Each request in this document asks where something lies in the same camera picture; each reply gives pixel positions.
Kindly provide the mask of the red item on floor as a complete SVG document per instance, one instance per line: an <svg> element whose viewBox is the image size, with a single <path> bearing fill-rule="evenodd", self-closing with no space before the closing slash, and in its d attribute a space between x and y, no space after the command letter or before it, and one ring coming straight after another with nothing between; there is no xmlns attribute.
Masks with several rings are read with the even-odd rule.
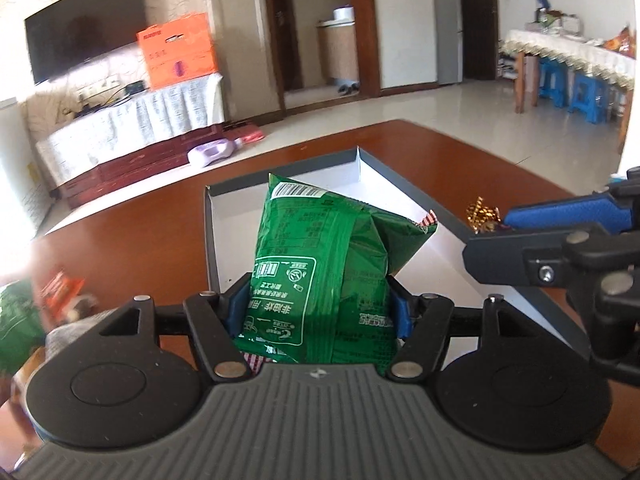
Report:
<svg viewBox="0 0 640 480"><path fill-rule="evenodd" d="M265 139L265 135L257 126L246 124L238 128L228 129L226 136L231 140L236 148L242 148L247 144L260 142Z"/></svg>

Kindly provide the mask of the black wall television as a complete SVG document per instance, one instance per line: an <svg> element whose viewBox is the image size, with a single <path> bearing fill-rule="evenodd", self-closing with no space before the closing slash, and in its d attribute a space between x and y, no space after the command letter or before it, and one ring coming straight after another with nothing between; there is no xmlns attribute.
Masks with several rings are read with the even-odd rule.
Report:
<svg viewBox="0 0 640 480"><path fill-rule="evenodd" d="M35 84L137 41L148 26L144 0L58 0L28 18Z"/></svg>

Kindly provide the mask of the white pot on counter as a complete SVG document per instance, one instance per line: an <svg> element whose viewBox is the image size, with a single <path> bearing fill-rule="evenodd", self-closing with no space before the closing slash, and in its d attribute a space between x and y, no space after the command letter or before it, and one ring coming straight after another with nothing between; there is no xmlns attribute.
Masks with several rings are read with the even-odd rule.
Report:
<svg viewBox="0 0 640 480"><path fill-rule="evenodd" d="M333 10L333 19L337 22L355 21L355 11L352 6L339 6Z"/></svg>

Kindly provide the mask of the kitchen counter cabinet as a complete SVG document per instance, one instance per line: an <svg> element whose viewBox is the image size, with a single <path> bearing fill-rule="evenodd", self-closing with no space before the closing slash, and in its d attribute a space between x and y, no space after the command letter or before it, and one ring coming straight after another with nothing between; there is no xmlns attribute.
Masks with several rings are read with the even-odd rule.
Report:
<svg viewBox="0 0 640 480"><path fill-rule="evenodd" d="M318 25L322 76L327 81L358 81L358 56L354 22Z"/></svg>

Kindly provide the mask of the white patterned cabinet cloth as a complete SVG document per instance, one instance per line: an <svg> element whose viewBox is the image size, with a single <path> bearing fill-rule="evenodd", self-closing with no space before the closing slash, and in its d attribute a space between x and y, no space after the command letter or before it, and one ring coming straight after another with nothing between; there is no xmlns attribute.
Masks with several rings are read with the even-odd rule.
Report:
<svg viewBox="0 0 640 480"><path fill-rule="evenodd" d="M214 73L74 119L36 150L50 187L58 188L104 162L225 120L222 76Z"/></svg>

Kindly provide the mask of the grey refrigerator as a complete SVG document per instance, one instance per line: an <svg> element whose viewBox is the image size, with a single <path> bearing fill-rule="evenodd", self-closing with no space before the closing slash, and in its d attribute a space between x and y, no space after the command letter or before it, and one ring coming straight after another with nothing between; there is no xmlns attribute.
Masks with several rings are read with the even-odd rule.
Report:
<svg viewBox="0 0 640 480"><path fill-rule="evenodd" d="M463 80L463 24L461 0L434 0L437 82L441 86Z"/></svg>

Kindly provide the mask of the white chest freezer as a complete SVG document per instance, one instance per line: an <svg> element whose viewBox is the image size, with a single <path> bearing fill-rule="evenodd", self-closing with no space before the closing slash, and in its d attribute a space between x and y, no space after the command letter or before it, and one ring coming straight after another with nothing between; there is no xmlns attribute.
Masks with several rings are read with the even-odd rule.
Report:
<svg viewBox="0 0 640 480"><path fill-rule="evenodd" d="M1 187L6 190L12 222L35 237L53 205L36 162L17 99L1 102Z"/></svg>

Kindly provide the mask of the green snack bag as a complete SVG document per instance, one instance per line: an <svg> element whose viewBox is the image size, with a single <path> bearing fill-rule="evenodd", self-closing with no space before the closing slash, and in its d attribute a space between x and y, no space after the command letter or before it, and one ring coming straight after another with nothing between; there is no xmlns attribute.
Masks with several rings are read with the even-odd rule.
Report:
<svg viewBox="0 0 640 480"><path fill-rule="evenodd" d="M46 339L29 278L1 289L0 368L13 376Z"/></svg>
<svg viewBox="0 0 640 480"><path fill-rule="evenodd" d="M434 212L413 221L272 174L235 347L273 362L382 372L398 350L387 278L436 230Z"/></svg>

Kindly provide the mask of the orange cardboard box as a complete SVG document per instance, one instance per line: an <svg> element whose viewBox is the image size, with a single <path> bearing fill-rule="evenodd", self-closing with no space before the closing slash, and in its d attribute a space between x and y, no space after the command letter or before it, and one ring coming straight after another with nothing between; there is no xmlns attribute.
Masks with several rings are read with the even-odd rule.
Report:
<svg viewBox="0 0 640 480"><path fill-rule="evenodd" d="M205 13L191 13L137 33L149 84L160 90L218 72Z"/></svg>

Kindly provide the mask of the orange snack packet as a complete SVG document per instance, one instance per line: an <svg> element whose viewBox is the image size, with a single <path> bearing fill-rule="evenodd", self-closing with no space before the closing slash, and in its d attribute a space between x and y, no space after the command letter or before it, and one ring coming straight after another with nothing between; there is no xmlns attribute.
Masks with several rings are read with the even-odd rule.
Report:
<svg viewBox="0 0 640 480"><path fill-rule="evenodd" d="M64 310L72 299L79 295L84 285L85 281L82 278L72 278L64 271L60 271L43 287L41 291L43 305L55 321L63 317Z"/></svg>

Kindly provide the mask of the pair of slippers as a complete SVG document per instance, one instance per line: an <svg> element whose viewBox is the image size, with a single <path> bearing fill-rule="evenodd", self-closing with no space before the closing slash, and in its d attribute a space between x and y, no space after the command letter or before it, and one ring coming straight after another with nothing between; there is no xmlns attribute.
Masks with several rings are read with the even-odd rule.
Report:
<svg viewBox="0 0 640 480"><path fill-rule="evenodd" d="M350 96L353 93L358 93L359 89L360 85L358 82L351 82L350 84L341 84L337 92L340 96Z"/></svg>

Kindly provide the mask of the gold foil candy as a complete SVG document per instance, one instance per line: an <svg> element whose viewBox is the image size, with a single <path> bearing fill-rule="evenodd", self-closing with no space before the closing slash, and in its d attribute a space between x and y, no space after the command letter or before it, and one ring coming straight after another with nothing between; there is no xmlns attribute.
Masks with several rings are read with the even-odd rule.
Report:
<svg viewBox="0 0 640 480"><path fill-rule="evenodd" d="M502 227L499 208L487 206L482 196L478 196L466 208L466 220L475 234L496 232Z"/></svg>

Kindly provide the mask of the grey shallow box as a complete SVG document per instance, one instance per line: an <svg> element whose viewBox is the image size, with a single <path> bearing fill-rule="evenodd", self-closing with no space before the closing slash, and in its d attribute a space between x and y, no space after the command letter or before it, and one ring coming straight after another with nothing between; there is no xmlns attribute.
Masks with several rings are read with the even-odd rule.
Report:
<svg viewBox="0 0 640 480"><path fill-rule="evenodd" d="M359 148L207 185L208 286L225 292L252 272L258 238L273 228L267 254L291 253L328 264L326 276L338 292L392 274L413 294L437 292L469 307L500 294L577 353L588 353L582 329L544 292L472 278L462 260L471 231L444 210L435 224L422 226L435 206L430 196Z"/></svg>

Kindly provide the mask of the dining table with lace cloth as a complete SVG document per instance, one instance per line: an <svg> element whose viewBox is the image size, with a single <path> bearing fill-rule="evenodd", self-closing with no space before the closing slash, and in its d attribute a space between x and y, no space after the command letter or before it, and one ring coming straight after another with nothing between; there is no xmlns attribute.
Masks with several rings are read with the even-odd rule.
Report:
<svg viewBox="0 0 640 480"><path fill-rule="evenodd" d="M500 52L515 58L516 78L514 81L514 110L523 114L526 97L526 58L535 58L534 81L539 81L539 59L558 61L579 73L596 76L625 93L626 105L622 122L618 128L618 152L623 151L634 99L637 61L629 56L597 47L588 42L554 36L543 32L528 32L512 29L506 34Z"/></svg>

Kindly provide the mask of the red tv cabinet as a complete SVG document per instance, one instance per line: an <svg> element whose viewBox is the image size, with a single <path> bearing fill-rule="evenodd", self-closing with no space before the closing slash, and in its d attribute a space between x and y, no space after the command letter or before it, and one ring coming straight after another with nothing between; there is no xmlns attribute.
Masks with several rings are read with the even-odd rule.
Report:
<svg viewBox="0 0 640 480"><path fill-rule="evenodd" d="M211 125L151 144L99 164L96 168L55 188L53 196L66 200L70 208L76 209L108 193L183 166L188 162L186 154L191 148L223 136L223 125Z"/></svg>

